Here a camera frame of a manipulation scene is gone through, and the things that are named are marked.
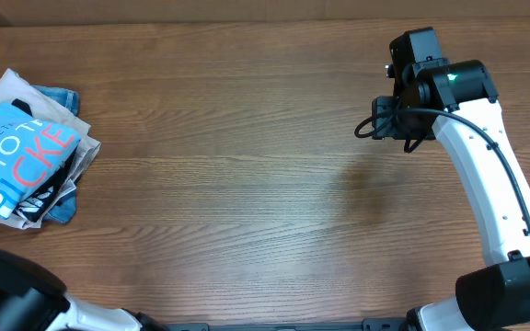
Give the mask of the black white printed garment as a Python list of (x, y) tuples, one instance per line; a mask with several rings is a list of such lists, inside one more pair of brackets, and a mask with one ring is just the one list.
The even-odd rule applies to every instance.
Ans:
[(75, 152), (28, 198), (22, 200), (13, 214), (25, 220), (69, 223), (76, 214), (76, 185), (69, 178)]

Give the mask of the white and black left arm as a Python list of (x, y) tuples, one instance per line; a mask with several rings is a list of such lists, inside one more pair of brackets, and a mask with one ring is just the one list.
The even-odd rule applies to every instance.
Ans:
[(78, 300), (46, 268), (0, 249), (0, 331), (165, 331), (149, 316)]

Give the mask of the light blue t-shirt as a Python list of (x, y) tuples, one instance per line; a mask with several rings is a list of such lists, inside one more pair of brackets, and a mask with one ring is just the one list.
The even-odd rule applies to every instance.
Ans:
[(81, 136), (62, 124), (38, 120), (19, 99), (0, 104), (0, 218), (53, 177), (74, 154)]

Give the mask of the beige folded garment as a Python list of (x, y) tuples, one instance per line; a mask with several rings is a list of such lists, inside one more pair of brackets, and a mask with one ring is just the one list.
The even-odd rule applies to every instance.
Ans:
[[(62, 124), (72, 128), (81, 136), (81, 142), (76, 149), (75, 160), (69, 171), (69, 178), (76, 184), (76, 181), (85, 173), (98, 155), (101, 146), (99, 141), (88, 135), (91, 126), (74, 116), (58, 102), (43, 95), (21, 78), (18, 73), (7, 69), (0, 78), (0, 103), (11, 102), (15, 99), (24, 101), (29, 105), (33, 118)], [(42, 221), (31, 222), (12, 214), (7, 219), (0, 218), (0, 223), (19, 230), (27, 230), (40, 228)]]

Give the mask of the blue denim folded jeans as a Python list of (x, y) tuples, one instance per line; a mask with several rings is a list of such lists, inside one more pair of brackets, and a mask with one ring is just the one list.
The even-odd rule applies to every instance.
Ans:
[[(77, 92), (60, 87), (34, 86), (46, 97), (67, 108), (74, 116), (78, 116), (80, 100)], [(69, 223), (76, 213), (76, 191), (67, 194), (57, 201), (48, 211), (44, 220), (56, 223)]]

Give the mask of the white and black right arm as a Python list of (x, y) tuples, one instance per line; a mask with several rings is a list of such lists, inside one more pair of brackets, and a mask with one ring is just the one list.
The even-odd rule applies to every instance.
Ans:
[(412, 309), (406, 330), (503, 330), (530, 322), (530, 188), (503, 124), (498, 91), (477, 60), (391, 63), (390, 97), (372, 104), (369, 135), (407, 153), (438, 141), (454, 163), (478, 224), (485, 268), (455, 294)]

